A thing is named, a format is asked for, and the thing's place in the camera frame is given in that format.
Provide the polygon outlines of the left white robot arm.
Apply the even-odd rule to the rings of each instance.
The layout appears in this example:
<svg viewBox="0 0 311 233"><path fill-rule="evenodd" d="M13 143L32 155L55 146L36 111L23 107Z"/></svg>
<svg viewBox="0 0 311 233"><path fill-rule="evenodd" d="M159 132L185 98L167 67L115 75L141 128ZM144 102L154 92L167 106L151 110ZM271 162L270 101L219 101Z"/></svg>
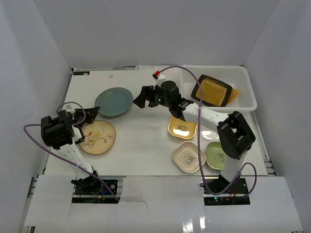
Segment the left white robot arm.
<svg viewBox="0 0 311 233"><path fill-rule="evenodd" d="M77 145L85 141L82 128L94 122L99 109L62 110L54 118L41 118L42 140L46 146L57 151L62 159L70 161L70 167L76 175L71 183L93 194L102 190L103 182L98 179L98 172L84 159Z"/></svg>

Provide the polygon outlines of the black square amber plate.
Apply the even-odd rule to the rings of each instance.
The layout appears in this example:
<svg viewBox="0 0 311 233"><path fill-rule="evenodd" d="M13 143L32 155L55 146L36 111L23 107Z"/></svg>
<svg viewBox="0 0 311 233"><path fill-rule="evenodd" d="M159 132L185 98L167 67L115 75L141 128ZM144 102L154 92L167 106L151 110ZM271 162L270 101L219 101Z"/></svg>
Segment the black square amber plate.
<svg viewBox="0 0 311 233"><path fill-rule="evenodd" d="M232 86L202 74L192 90L191 97L208 107L225 107L232 92Z"/></svg>

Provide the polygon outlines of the teal round plate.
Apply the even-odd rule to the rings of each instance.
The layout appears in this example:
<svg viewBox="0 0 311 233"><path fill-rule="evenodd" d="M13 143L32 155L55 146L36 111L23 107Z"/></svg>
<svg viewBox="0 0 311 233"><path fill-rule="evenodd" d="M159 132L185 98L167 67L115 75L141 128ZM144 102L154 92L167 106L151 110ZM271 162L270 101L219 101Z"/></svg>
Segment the teal round plate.
<svg viewBox="0 0 311 233"><path fill-rule="evenodd" d="M129 111L133 103L132 93L123 87L113 87L102 92L95 100L98 113L105 118L116 118Z"/></svg>

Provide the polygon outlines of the woven fan-shaped basket plate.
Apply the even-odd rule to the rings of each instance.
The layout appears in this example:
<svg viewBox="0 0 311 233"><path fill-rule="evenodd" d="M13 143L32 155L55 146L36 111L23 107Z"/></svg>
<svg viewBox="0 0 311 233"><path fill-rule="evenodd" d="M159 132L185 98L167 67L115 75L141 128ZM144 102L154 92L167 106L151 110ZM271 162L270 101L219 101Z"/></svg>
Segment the woven fan-shaped basket plate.
<svg viewBox="0 0 311 233"><path fill-rule="evenodd" d="M211 76L205 75L202 81L203 99L207 106L225 107L231 104L240 94L240 91L222 83Z"/></svg>

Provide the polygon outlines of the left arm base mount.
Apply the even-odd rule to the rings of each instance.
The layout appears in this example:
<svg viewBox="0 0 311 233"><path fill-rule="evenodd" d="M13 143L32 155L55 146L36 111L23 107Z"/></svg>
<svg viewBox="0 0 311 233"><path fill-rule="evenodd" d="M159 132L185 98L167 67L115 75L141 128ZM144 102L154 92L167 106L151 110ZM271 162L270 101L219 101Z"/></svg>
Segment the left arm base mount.
<svg viewBox="0 0 311 233"><path fill-rule="evenodd" d="M75 185L71 203L118 204L122 193L123 181L120 179L108 179L104 180L104 182L107 184L107 186L110 188L110 190L117 197L118 200L116 200L111 195L111 193L103 184L101 188L99 188L95 192L84 191L82 188Z"/></svg>

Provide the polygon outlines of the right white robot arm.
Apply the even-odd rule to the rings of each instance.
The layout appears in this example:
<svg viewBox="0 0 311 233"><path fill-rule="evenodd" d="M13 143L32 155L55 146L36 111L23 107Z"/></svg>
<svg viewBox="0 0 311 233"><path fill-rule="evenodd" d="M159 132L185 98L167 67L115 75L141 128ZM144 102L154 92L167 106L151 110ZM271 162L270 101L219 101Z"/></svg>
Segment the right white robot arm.
<svg viewBox="0 0 311 233"><path fill-rule="evenodd" d="M232 193L237 188L236 179L240 176L244 158L256 140L244 116L237 111L226 114L200 107L183 98L173 81L165 81L161 86L143 86L133 103L144 108L146 101L149 107L167 107L173 117L197 123L197 126L204 126L218 134L225 152L219 187L224 193Z"/></svg>

